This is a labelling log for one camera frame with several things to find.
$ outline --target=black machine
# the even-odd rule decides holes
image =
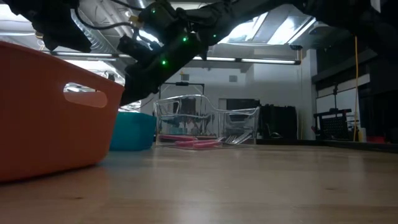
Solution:
[[[22,14],[34,29],[44,35],[48,49],[64,46],[89,52],[91,43],[71,19],[70,10],[78,16],[79,0],[3,0],[15,14]],[[193,57],[206,60],[208,47],[217,44],[240,23],[259,16],[283,4],[293,4],[303,13],[316,17],[330,26],[348,29],[369,44],[379,55],[394,57],[398,52],[398,19],[394,10],[377,12],[370,0],[223,0],[199,9],[174,9],[167,0],[156,0],[145,9],[111,0],[135,11],[140,11],[137,23],[122,22],[110,29],[131,26],[135,37],[124,36],[118,49],[137,62],[126,68],[126,86],[121,105],[126,105],[157,93],[159,87]],[[395,0],[389,0],[388,8]],[[163,44],[136,37],[139,28],[156,36]]]

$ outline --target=wooden table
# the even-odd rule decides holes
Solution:
[[[398,155],[262,146],[111,152],[0,185],[0,223],[398,223]]]

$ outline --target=ceiling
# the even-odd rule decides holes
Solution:
[[[145,0],[124,0],[137,6],[148,5],[150,2]],[[173,7],[184,9],[196,9],[214,0],[173,0]],[[6,6],[0,5],[0,12],[5,12]],[[123,6],[117,5],[108,0],[81,0],[80,10],[84,20],[96,26],[104,26],[115,22],[127,21],[130,14]],[[283,5],[268,12],[260,17],[254,18],[241,26],[238,26],[229,37],[221,41],[220,44],[210,47],[209,57],[239,57],[239,58],[274,58],[274,59],[297,59],[297,53],[290,49],[288,41],[302,32],[295,41],[290,44],[302,45],[305,49],[325,48],[344,39],[347,32],[322,23],[317,23],[313,18],[302,14],[298,9],[291,5]],[[0,13],[0,40],[14,42],[25,45],[33,49],[43,49],[43,42],[32,35],[33,28],[29,21],[21,16]],[[128,27],[118,27],[116,29],[96,31],[89,30],[90,35],[101,45],[97,52],[112,51],[117,52],[116,47],[122,35],[132,36],[132,31]],[[20,35],[4,35],[5,33],[18,33]],[[56,51],[71,51],[66,48],[57,48]],[[134,63],[131,58],[118,59],[116,62],[108,62],[117,70],[123,71],[124,67]],[[187,67],[203,68],[240,68],[245,72],[250,64],[227,63],[227,62],[201,62],[192,61]]]

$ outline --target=black cable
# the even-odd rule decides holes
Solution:
[[[96,27],[96,26],[92,26],[90,24],[88,24],[87,22],[85,22],[79,15],[79,10],[77,8],[74,9],[75,10],[75,14],[77,19],[84,25],[87,26],[88,28],[94,29],[94,30],[107,30],[107,29],[113,29],[115,27],[119,27],[119,26],[129,26],[129,27],[134,27],[134,25],[132,25],[129,22],[118,22],[109,26],[104,26],[104,27]]]
[[[142,11],[142,10],[144,10],[143,8],[130,6],[129,4],[124,3],[124,2],[122,2],[122,1],[119,1],[119,0],[110,0],[110,1],[115,2],[115,3],[118,3],[118,4],[120,4],[120,5],[124,6],[124,7],[128,7],[129,9],[132,9],[132,10],[137,10],[137,11]]]

